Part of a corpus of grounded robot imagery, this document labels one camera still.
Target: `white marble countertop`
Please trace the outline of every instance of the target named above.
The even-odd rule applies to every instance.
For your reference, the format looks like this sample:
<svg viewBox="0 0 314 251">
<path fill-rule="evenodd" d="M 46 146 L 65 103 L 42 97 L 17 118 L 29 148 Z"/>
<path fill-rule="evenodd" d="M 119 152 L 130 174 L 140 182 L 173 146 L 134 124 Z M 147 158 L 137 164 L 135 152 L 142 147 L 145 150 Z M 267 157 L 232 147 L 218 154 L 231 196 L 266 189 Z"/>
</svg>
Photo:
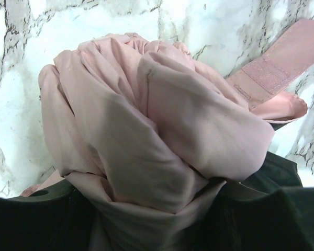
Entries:
<svg viewBox="0 0 314 251">
<path fill-rule="evenodd" d="M 54 170 L 45 147 L 38 73 L 62 50 L 108 33 L 183 41 L 223 76 L 256 59 L 295 21 L 314 19 L 314 0 L 1 0 L 0 196 L 13 197 Z M 314 66 L 291 92 L 309 112 L 280 129 L 270 151 L 298 163 L 314 187 Z"/>
</svg>

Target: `black fabric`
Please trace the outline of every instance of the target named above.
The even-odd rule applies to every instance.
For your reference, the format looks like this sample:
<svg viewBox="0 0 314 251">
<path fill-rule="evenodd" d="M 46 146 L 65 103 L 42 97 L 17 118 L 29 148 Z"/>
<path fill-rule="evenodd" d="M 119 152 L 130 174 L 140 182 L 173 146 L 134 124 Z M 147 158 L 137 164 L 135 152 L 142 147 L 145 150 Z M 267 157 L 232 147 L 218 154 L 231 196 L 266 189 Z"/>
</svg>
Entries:
<svg viewBox="0 0 314 251">
<path fill-rule="evenodd" d="M 0 198 L 0 251 L 85 251 L 93 212 L 66 180 L 31 197 Z"/>
<path fill-rule="evenodd" d="M 314 250 L 314 188 L 268 153 L 258 172 L 222 188 L 198 236 L 196 251 Z"/>
</svg>

